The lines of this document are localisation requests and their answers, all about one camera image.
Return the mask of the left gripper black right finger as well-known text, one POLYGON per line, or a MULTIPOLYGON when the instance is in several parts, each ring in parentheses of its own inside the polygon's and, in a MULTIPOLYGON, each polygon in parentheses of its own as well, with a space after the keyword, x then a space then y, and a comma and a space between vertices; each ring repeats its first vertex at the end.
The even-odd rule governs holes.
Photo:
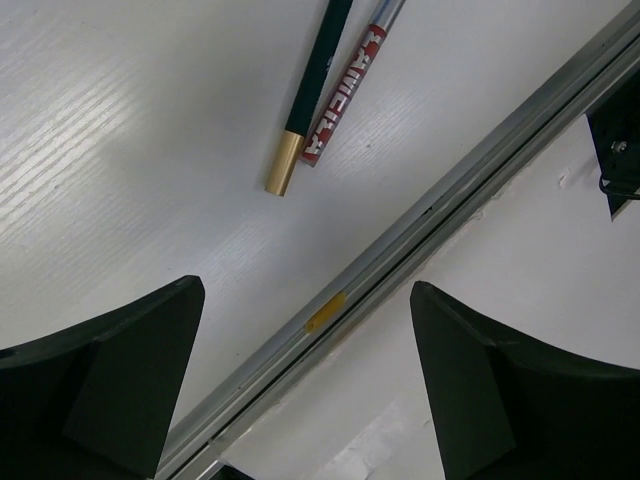
POLYGON ((554 347, 427 282, 412 325, 449 479, 635 479, 639 373, 554 347))

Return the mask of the gold capped dark pencil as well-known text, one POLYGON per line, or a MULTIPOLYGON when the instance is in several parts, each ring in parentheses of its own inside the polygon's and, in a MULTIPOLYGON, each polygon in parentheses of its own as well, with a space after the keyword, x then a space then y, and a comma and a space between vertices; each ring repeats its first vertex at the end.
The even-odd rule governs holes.
POLYGON ((270 194, 286 193, 352 4, 351 0, 327 4, 266 180, 265 191, 270 194))

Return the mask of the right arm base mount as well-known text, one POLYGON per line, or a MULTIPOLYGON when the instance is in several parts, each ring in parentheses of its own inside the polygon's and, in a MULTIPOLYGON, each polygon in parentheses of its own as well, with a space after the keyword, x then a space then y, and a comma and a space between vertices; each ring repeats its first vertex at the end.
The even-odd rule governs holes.
POLYGON ((611 218, 639 201, 639 73, 620 80, 587 111, 611 218))

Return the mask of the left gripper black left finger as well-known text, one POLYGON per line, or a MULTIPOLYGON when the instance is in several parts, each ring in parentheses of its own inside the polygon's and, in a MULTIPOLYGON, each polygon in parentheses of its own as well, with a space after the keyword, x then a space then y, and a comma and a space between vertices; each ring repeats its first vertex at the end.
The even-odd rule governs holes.
POLYGON ((205 301, 184 276, 1 352, 4 479, 151 479, 205 301))

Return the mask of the red silver lip gloss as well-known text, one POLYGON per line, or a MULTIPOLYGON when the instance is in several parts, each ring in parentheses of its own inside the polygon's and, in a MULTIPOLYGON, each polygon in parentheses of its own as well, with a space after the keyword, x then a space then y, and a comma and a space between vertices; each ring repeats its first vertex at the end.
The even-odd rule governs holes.
POLYGON ((319 110, 300 151, 301 162, 311 167, 317 165, 404 4, 405 0, 388 0, 380 1, 376 6, 340 77, 319 110))

